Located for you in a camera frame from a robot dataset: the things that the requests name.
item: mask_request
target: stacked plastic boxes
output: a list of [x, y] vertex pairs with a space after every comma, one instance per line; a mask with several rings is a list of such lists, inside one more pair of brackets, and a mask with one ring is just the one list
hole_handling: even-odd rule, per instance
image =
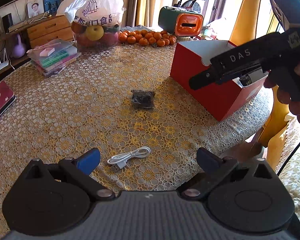
[[59, 73], [81, 55], [77, 53], [77, 48], [71, 42], [62, 40], [49, 41], [27, 53], [33, 65], [45, 77]]

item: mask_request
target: green item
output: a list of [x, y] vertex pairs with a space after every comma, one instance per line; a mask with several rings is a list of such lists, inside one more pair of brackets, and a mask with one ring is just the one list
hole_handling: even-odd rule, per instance
[[192, 11], [169, 10], [167, 6], [164, 6], [161, 8], [159, 12], [159, 19], [158, 19], [159, 27], [166, 30], [168, 33], [175, 33], [174, 30], [177, 24], [177, 18], [181, 13], [198, 14]]
[[40, 60], [40, 65], [43, 68], [47, 68], [49, 66], [51, 66], [52, 64], [57, 63], [58, 61], [62, 60], [65, 57], [68, 57], [69, 54], [68, 52], [66, 52], [64, 49], [57, 52], [56, 54], [51, 55], [49, 58], [44, 59], [44, 60]]
[[113, 27], [105, 27], [103, 26], [103, 31], [105, 33], [117, 33], [120, 30], [120, 26], [118, 24], [116, 24]]

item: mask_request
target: purple object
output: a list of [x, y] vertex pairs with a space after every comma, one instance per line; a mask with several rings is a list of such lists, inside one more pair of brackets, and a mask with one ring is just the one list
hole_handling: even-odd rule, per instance
[[20, 58], [26, 53], [26, 45], [21, 42], [20, 34], [17, 35], [18, 43], [14, 46], [12, 50], [12, 57]]

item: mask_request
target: usb connector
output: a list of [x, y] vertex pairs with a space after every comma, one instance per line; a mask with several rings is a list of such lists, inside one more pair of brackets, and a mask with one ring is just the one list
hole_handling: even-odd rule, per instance
[[126, 165], [127, 165], [126, 161], [122, 160], [122, 161], [119, 161], [118, 163], [112, 165], [111, 169], [113, 170], [113, 172], [118, 172], [119, 170], [121, 170]]

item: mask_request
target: wooden drawer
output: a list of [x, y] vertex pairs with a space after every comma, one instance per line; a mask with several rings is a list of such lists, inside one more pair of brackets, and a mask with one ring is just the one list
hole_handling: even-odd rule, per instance
[[39, 23], [27, 29], [29, 40], [32, 41], [49, 33], [70, 27], [65, 16], [55, 17], [43, 23]]
[[36, 46], [42, 46], [46, 44], [49, 41], [52, 41], [54, 39], [59, 39], [63, 41], [73, 41], [73, 33], [71, 30], [71, 27], [49, 33], [47, 35], [44, 35], [40, 38], [37, 38], [35, 40], [30, 41], [31, 48], [34, 49]]

